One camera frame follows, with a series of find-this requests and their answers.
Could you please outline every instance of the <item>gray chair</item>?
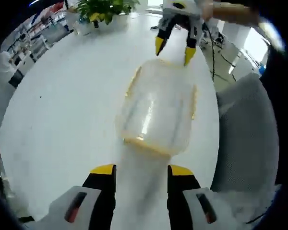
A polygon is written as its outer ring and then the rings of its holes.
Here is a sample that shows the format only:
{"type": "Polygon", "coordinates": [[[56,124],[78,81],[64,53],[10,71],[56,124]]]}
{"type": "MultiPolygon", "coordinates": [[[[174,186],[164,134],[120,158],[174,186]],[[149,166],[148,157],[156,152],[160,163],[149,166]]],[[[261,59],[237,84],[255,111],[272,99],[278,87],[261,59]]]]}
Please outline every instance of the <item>gray chair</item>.
{"type": "Polygon", "coordinates": [[[249,74],[217,93],[219,153],[211,189],[215,192],[270,191],[278,166],[276,120],[258,75],[249,74]]]}

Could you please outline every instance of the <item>transparent plastic box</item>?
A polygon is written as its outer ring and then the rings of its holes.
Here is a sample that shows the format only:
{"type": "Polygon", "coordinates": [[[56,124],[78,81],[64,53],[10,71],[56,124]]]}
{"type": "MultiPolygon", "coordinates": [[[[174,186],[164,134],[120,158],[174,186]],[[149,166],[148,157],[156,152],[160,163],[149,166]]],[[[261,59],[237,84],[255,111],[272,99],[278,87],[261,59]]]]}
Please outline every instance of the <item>transparent plastic box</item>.
{"type": "Polygon", "coordinates": [[[176,155],[190,139],[196,87],[190,71],[160,59],[139,67],[116,117],[118,135],[127,143],[176,155]]]}

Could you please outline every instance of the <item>green leaves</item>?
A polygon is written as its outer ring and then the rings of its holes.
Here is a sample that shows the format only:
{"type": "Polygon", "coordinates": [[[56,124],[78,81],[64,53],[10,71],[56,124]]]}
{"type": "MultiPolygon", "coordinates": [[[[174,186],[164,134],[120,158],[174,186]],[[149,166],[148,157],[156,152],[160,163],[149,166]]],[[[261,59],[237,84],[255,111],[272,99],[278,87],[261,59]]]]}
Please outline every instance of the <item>green leaves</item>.
{"type": "Polygon", "coordinates": [[[77,10],[83,19],[105,21],[108,25],[113,20],[113,15],[122,12],[128,15],[136,4],[140,4],[138,0],[80,0],[77,10]]]}
{"type": "Polygon", "coordinates": [[[112,19],[113,19],[113,14],[112,13],[106,13],[106,15],[105,15],[105,23],[107,24],[107,25],[109,25],[110,24],[110,22],[112,21],[112,19]]]}

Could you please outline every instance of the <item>white tabletop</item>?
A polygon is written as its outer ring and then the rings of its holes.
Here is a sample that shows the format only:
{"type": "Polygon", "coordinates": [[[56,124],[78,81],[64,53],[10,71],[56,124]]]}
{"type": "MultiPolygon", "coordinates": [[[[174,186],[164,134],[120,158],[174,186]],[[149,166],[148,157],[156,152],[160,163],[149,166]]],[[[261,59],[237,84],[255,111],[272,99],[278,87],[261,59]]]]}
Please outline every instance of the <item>white tabletop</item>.
{"type": "MultiPolygon", "coordinates": [[[[124,147],[114,119],[135,70],[156,58],[157,31],[150,27],[158,20],[141,15],[128,19],[128,31],[70,34],[18,86],[1,126],[0,152],[12,190],[35,219],[70,187],[81,186],[91,169],[121,160],[124,147]]],[[[187,31],[174,29],[160,57],[183,63],[186,37],[187,31]]],[[[189,67],[198,89],[196,116],[188,149],[171,163],[189,168],[201,187],[210,187],[218,153],[218,107],[199,47],[189,67]]],[[[157,160],[153,167],[168,163],[157,160]]]]}

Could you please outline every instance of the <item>white table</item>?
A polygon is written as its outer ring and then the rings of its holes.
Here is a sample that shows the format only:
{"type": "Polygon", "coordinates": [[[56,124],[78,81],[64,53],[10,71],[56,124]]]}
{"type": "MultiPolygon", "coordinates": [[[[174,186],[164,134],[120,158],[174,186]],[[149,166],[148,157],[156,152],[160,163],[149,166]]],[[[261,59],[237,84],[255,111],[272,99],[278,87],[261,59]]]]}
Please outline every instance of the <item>white table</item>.
{"type": "MultiPolygon", "coordinates": [[[[157,31],[150,27],[158,20],[141,15],[129,18],[128,31],[70,34],[47,51],[18,86],[0,130],[0,151],[12,190],[35,219],[71,186],[82,185],[91,169],[129,154],[121,152],[125,146],[114,119],[137,67],[156,58],[157,31]]],[[[175,29],[160,57],[183,63],[186,37],[187,31],[175,29]]],[[[201,187],[210,187],[218,154],[218,107],[199,47],[189,67],[198,88],[196,117],[188,149],[171,163],[189,168],[201,187]]],[[[141,168],[134,156],[123,161],[141,168]]],[[[155,160],[147,165],[159,169],[168,163],[155,160]]],[[[161,196],[166,199],[166,192],[161,196]]]]}

